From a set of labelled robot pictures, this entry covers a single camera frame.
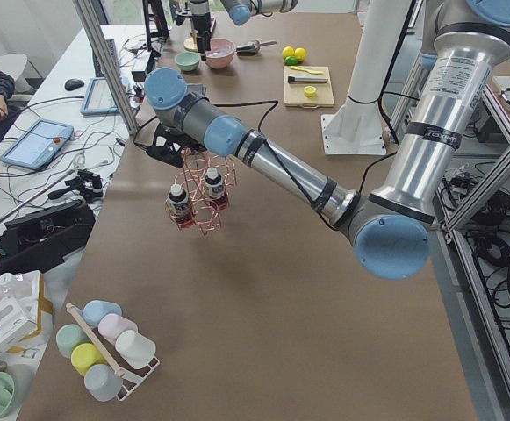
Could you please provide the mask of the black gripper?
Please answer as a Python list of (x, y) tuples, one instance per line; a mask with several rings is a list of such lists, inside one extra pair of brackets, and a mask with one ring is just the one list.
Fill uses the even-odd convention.
[(193, 154), (202, 153), (205, 147), (185, 133), (176, 129), (157, 125), (153, 143), (146, 148), (146, 154), (157, 161), (173, 167), (184, 165), (183, 151), (188, 149)]
[(210, 50), (210, 38), (212, 35), (212, 17), (208, 0), (184, 1), (176, 11), (175, 22), (177, 26), (184, 20), (191, 20), (191, 29), (197, 40), (197, 50), (202, 61), (206, 60), (206, 53)]

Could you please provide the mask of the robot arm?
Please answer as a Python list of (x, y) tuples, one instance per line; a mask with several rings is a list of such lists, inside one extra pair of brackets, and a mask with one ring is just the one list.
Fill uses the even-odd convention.
[[(292, 11), (298, 0), (222, 0), (225, 10), (236, 25), (244, 25), (252, 16), (285, 13)], [(185, 1), (185, 6), (176, 11), (176, 25), (181, 25), (186, 18), (191, 19), (192, 36), (202, 61), (211, 51), (212, 20), (208, 1)]]
[[(376, 102), (380, 82), (405, 30), (412, 1), (370, 1), (345, 104), (323, 115), (323, 141), (333, 152), (380, 154), (384, 145)], [(161, 123), (208, 151), (238, 157), (324, 215), (346, 236), (372, 274), (402, 279), (429, 255), (432, 199), (461, 143), (493, 69), (510, 58), (510, 1), (427, 1), (422, 63), (426, 86), (399, 151), (378, 189), (362, 196), (346, 190), (303, 161), (249, 130), (207, 98), (189, 92), (173, 68), (157, 68), (145, 81), (146, 98)]]

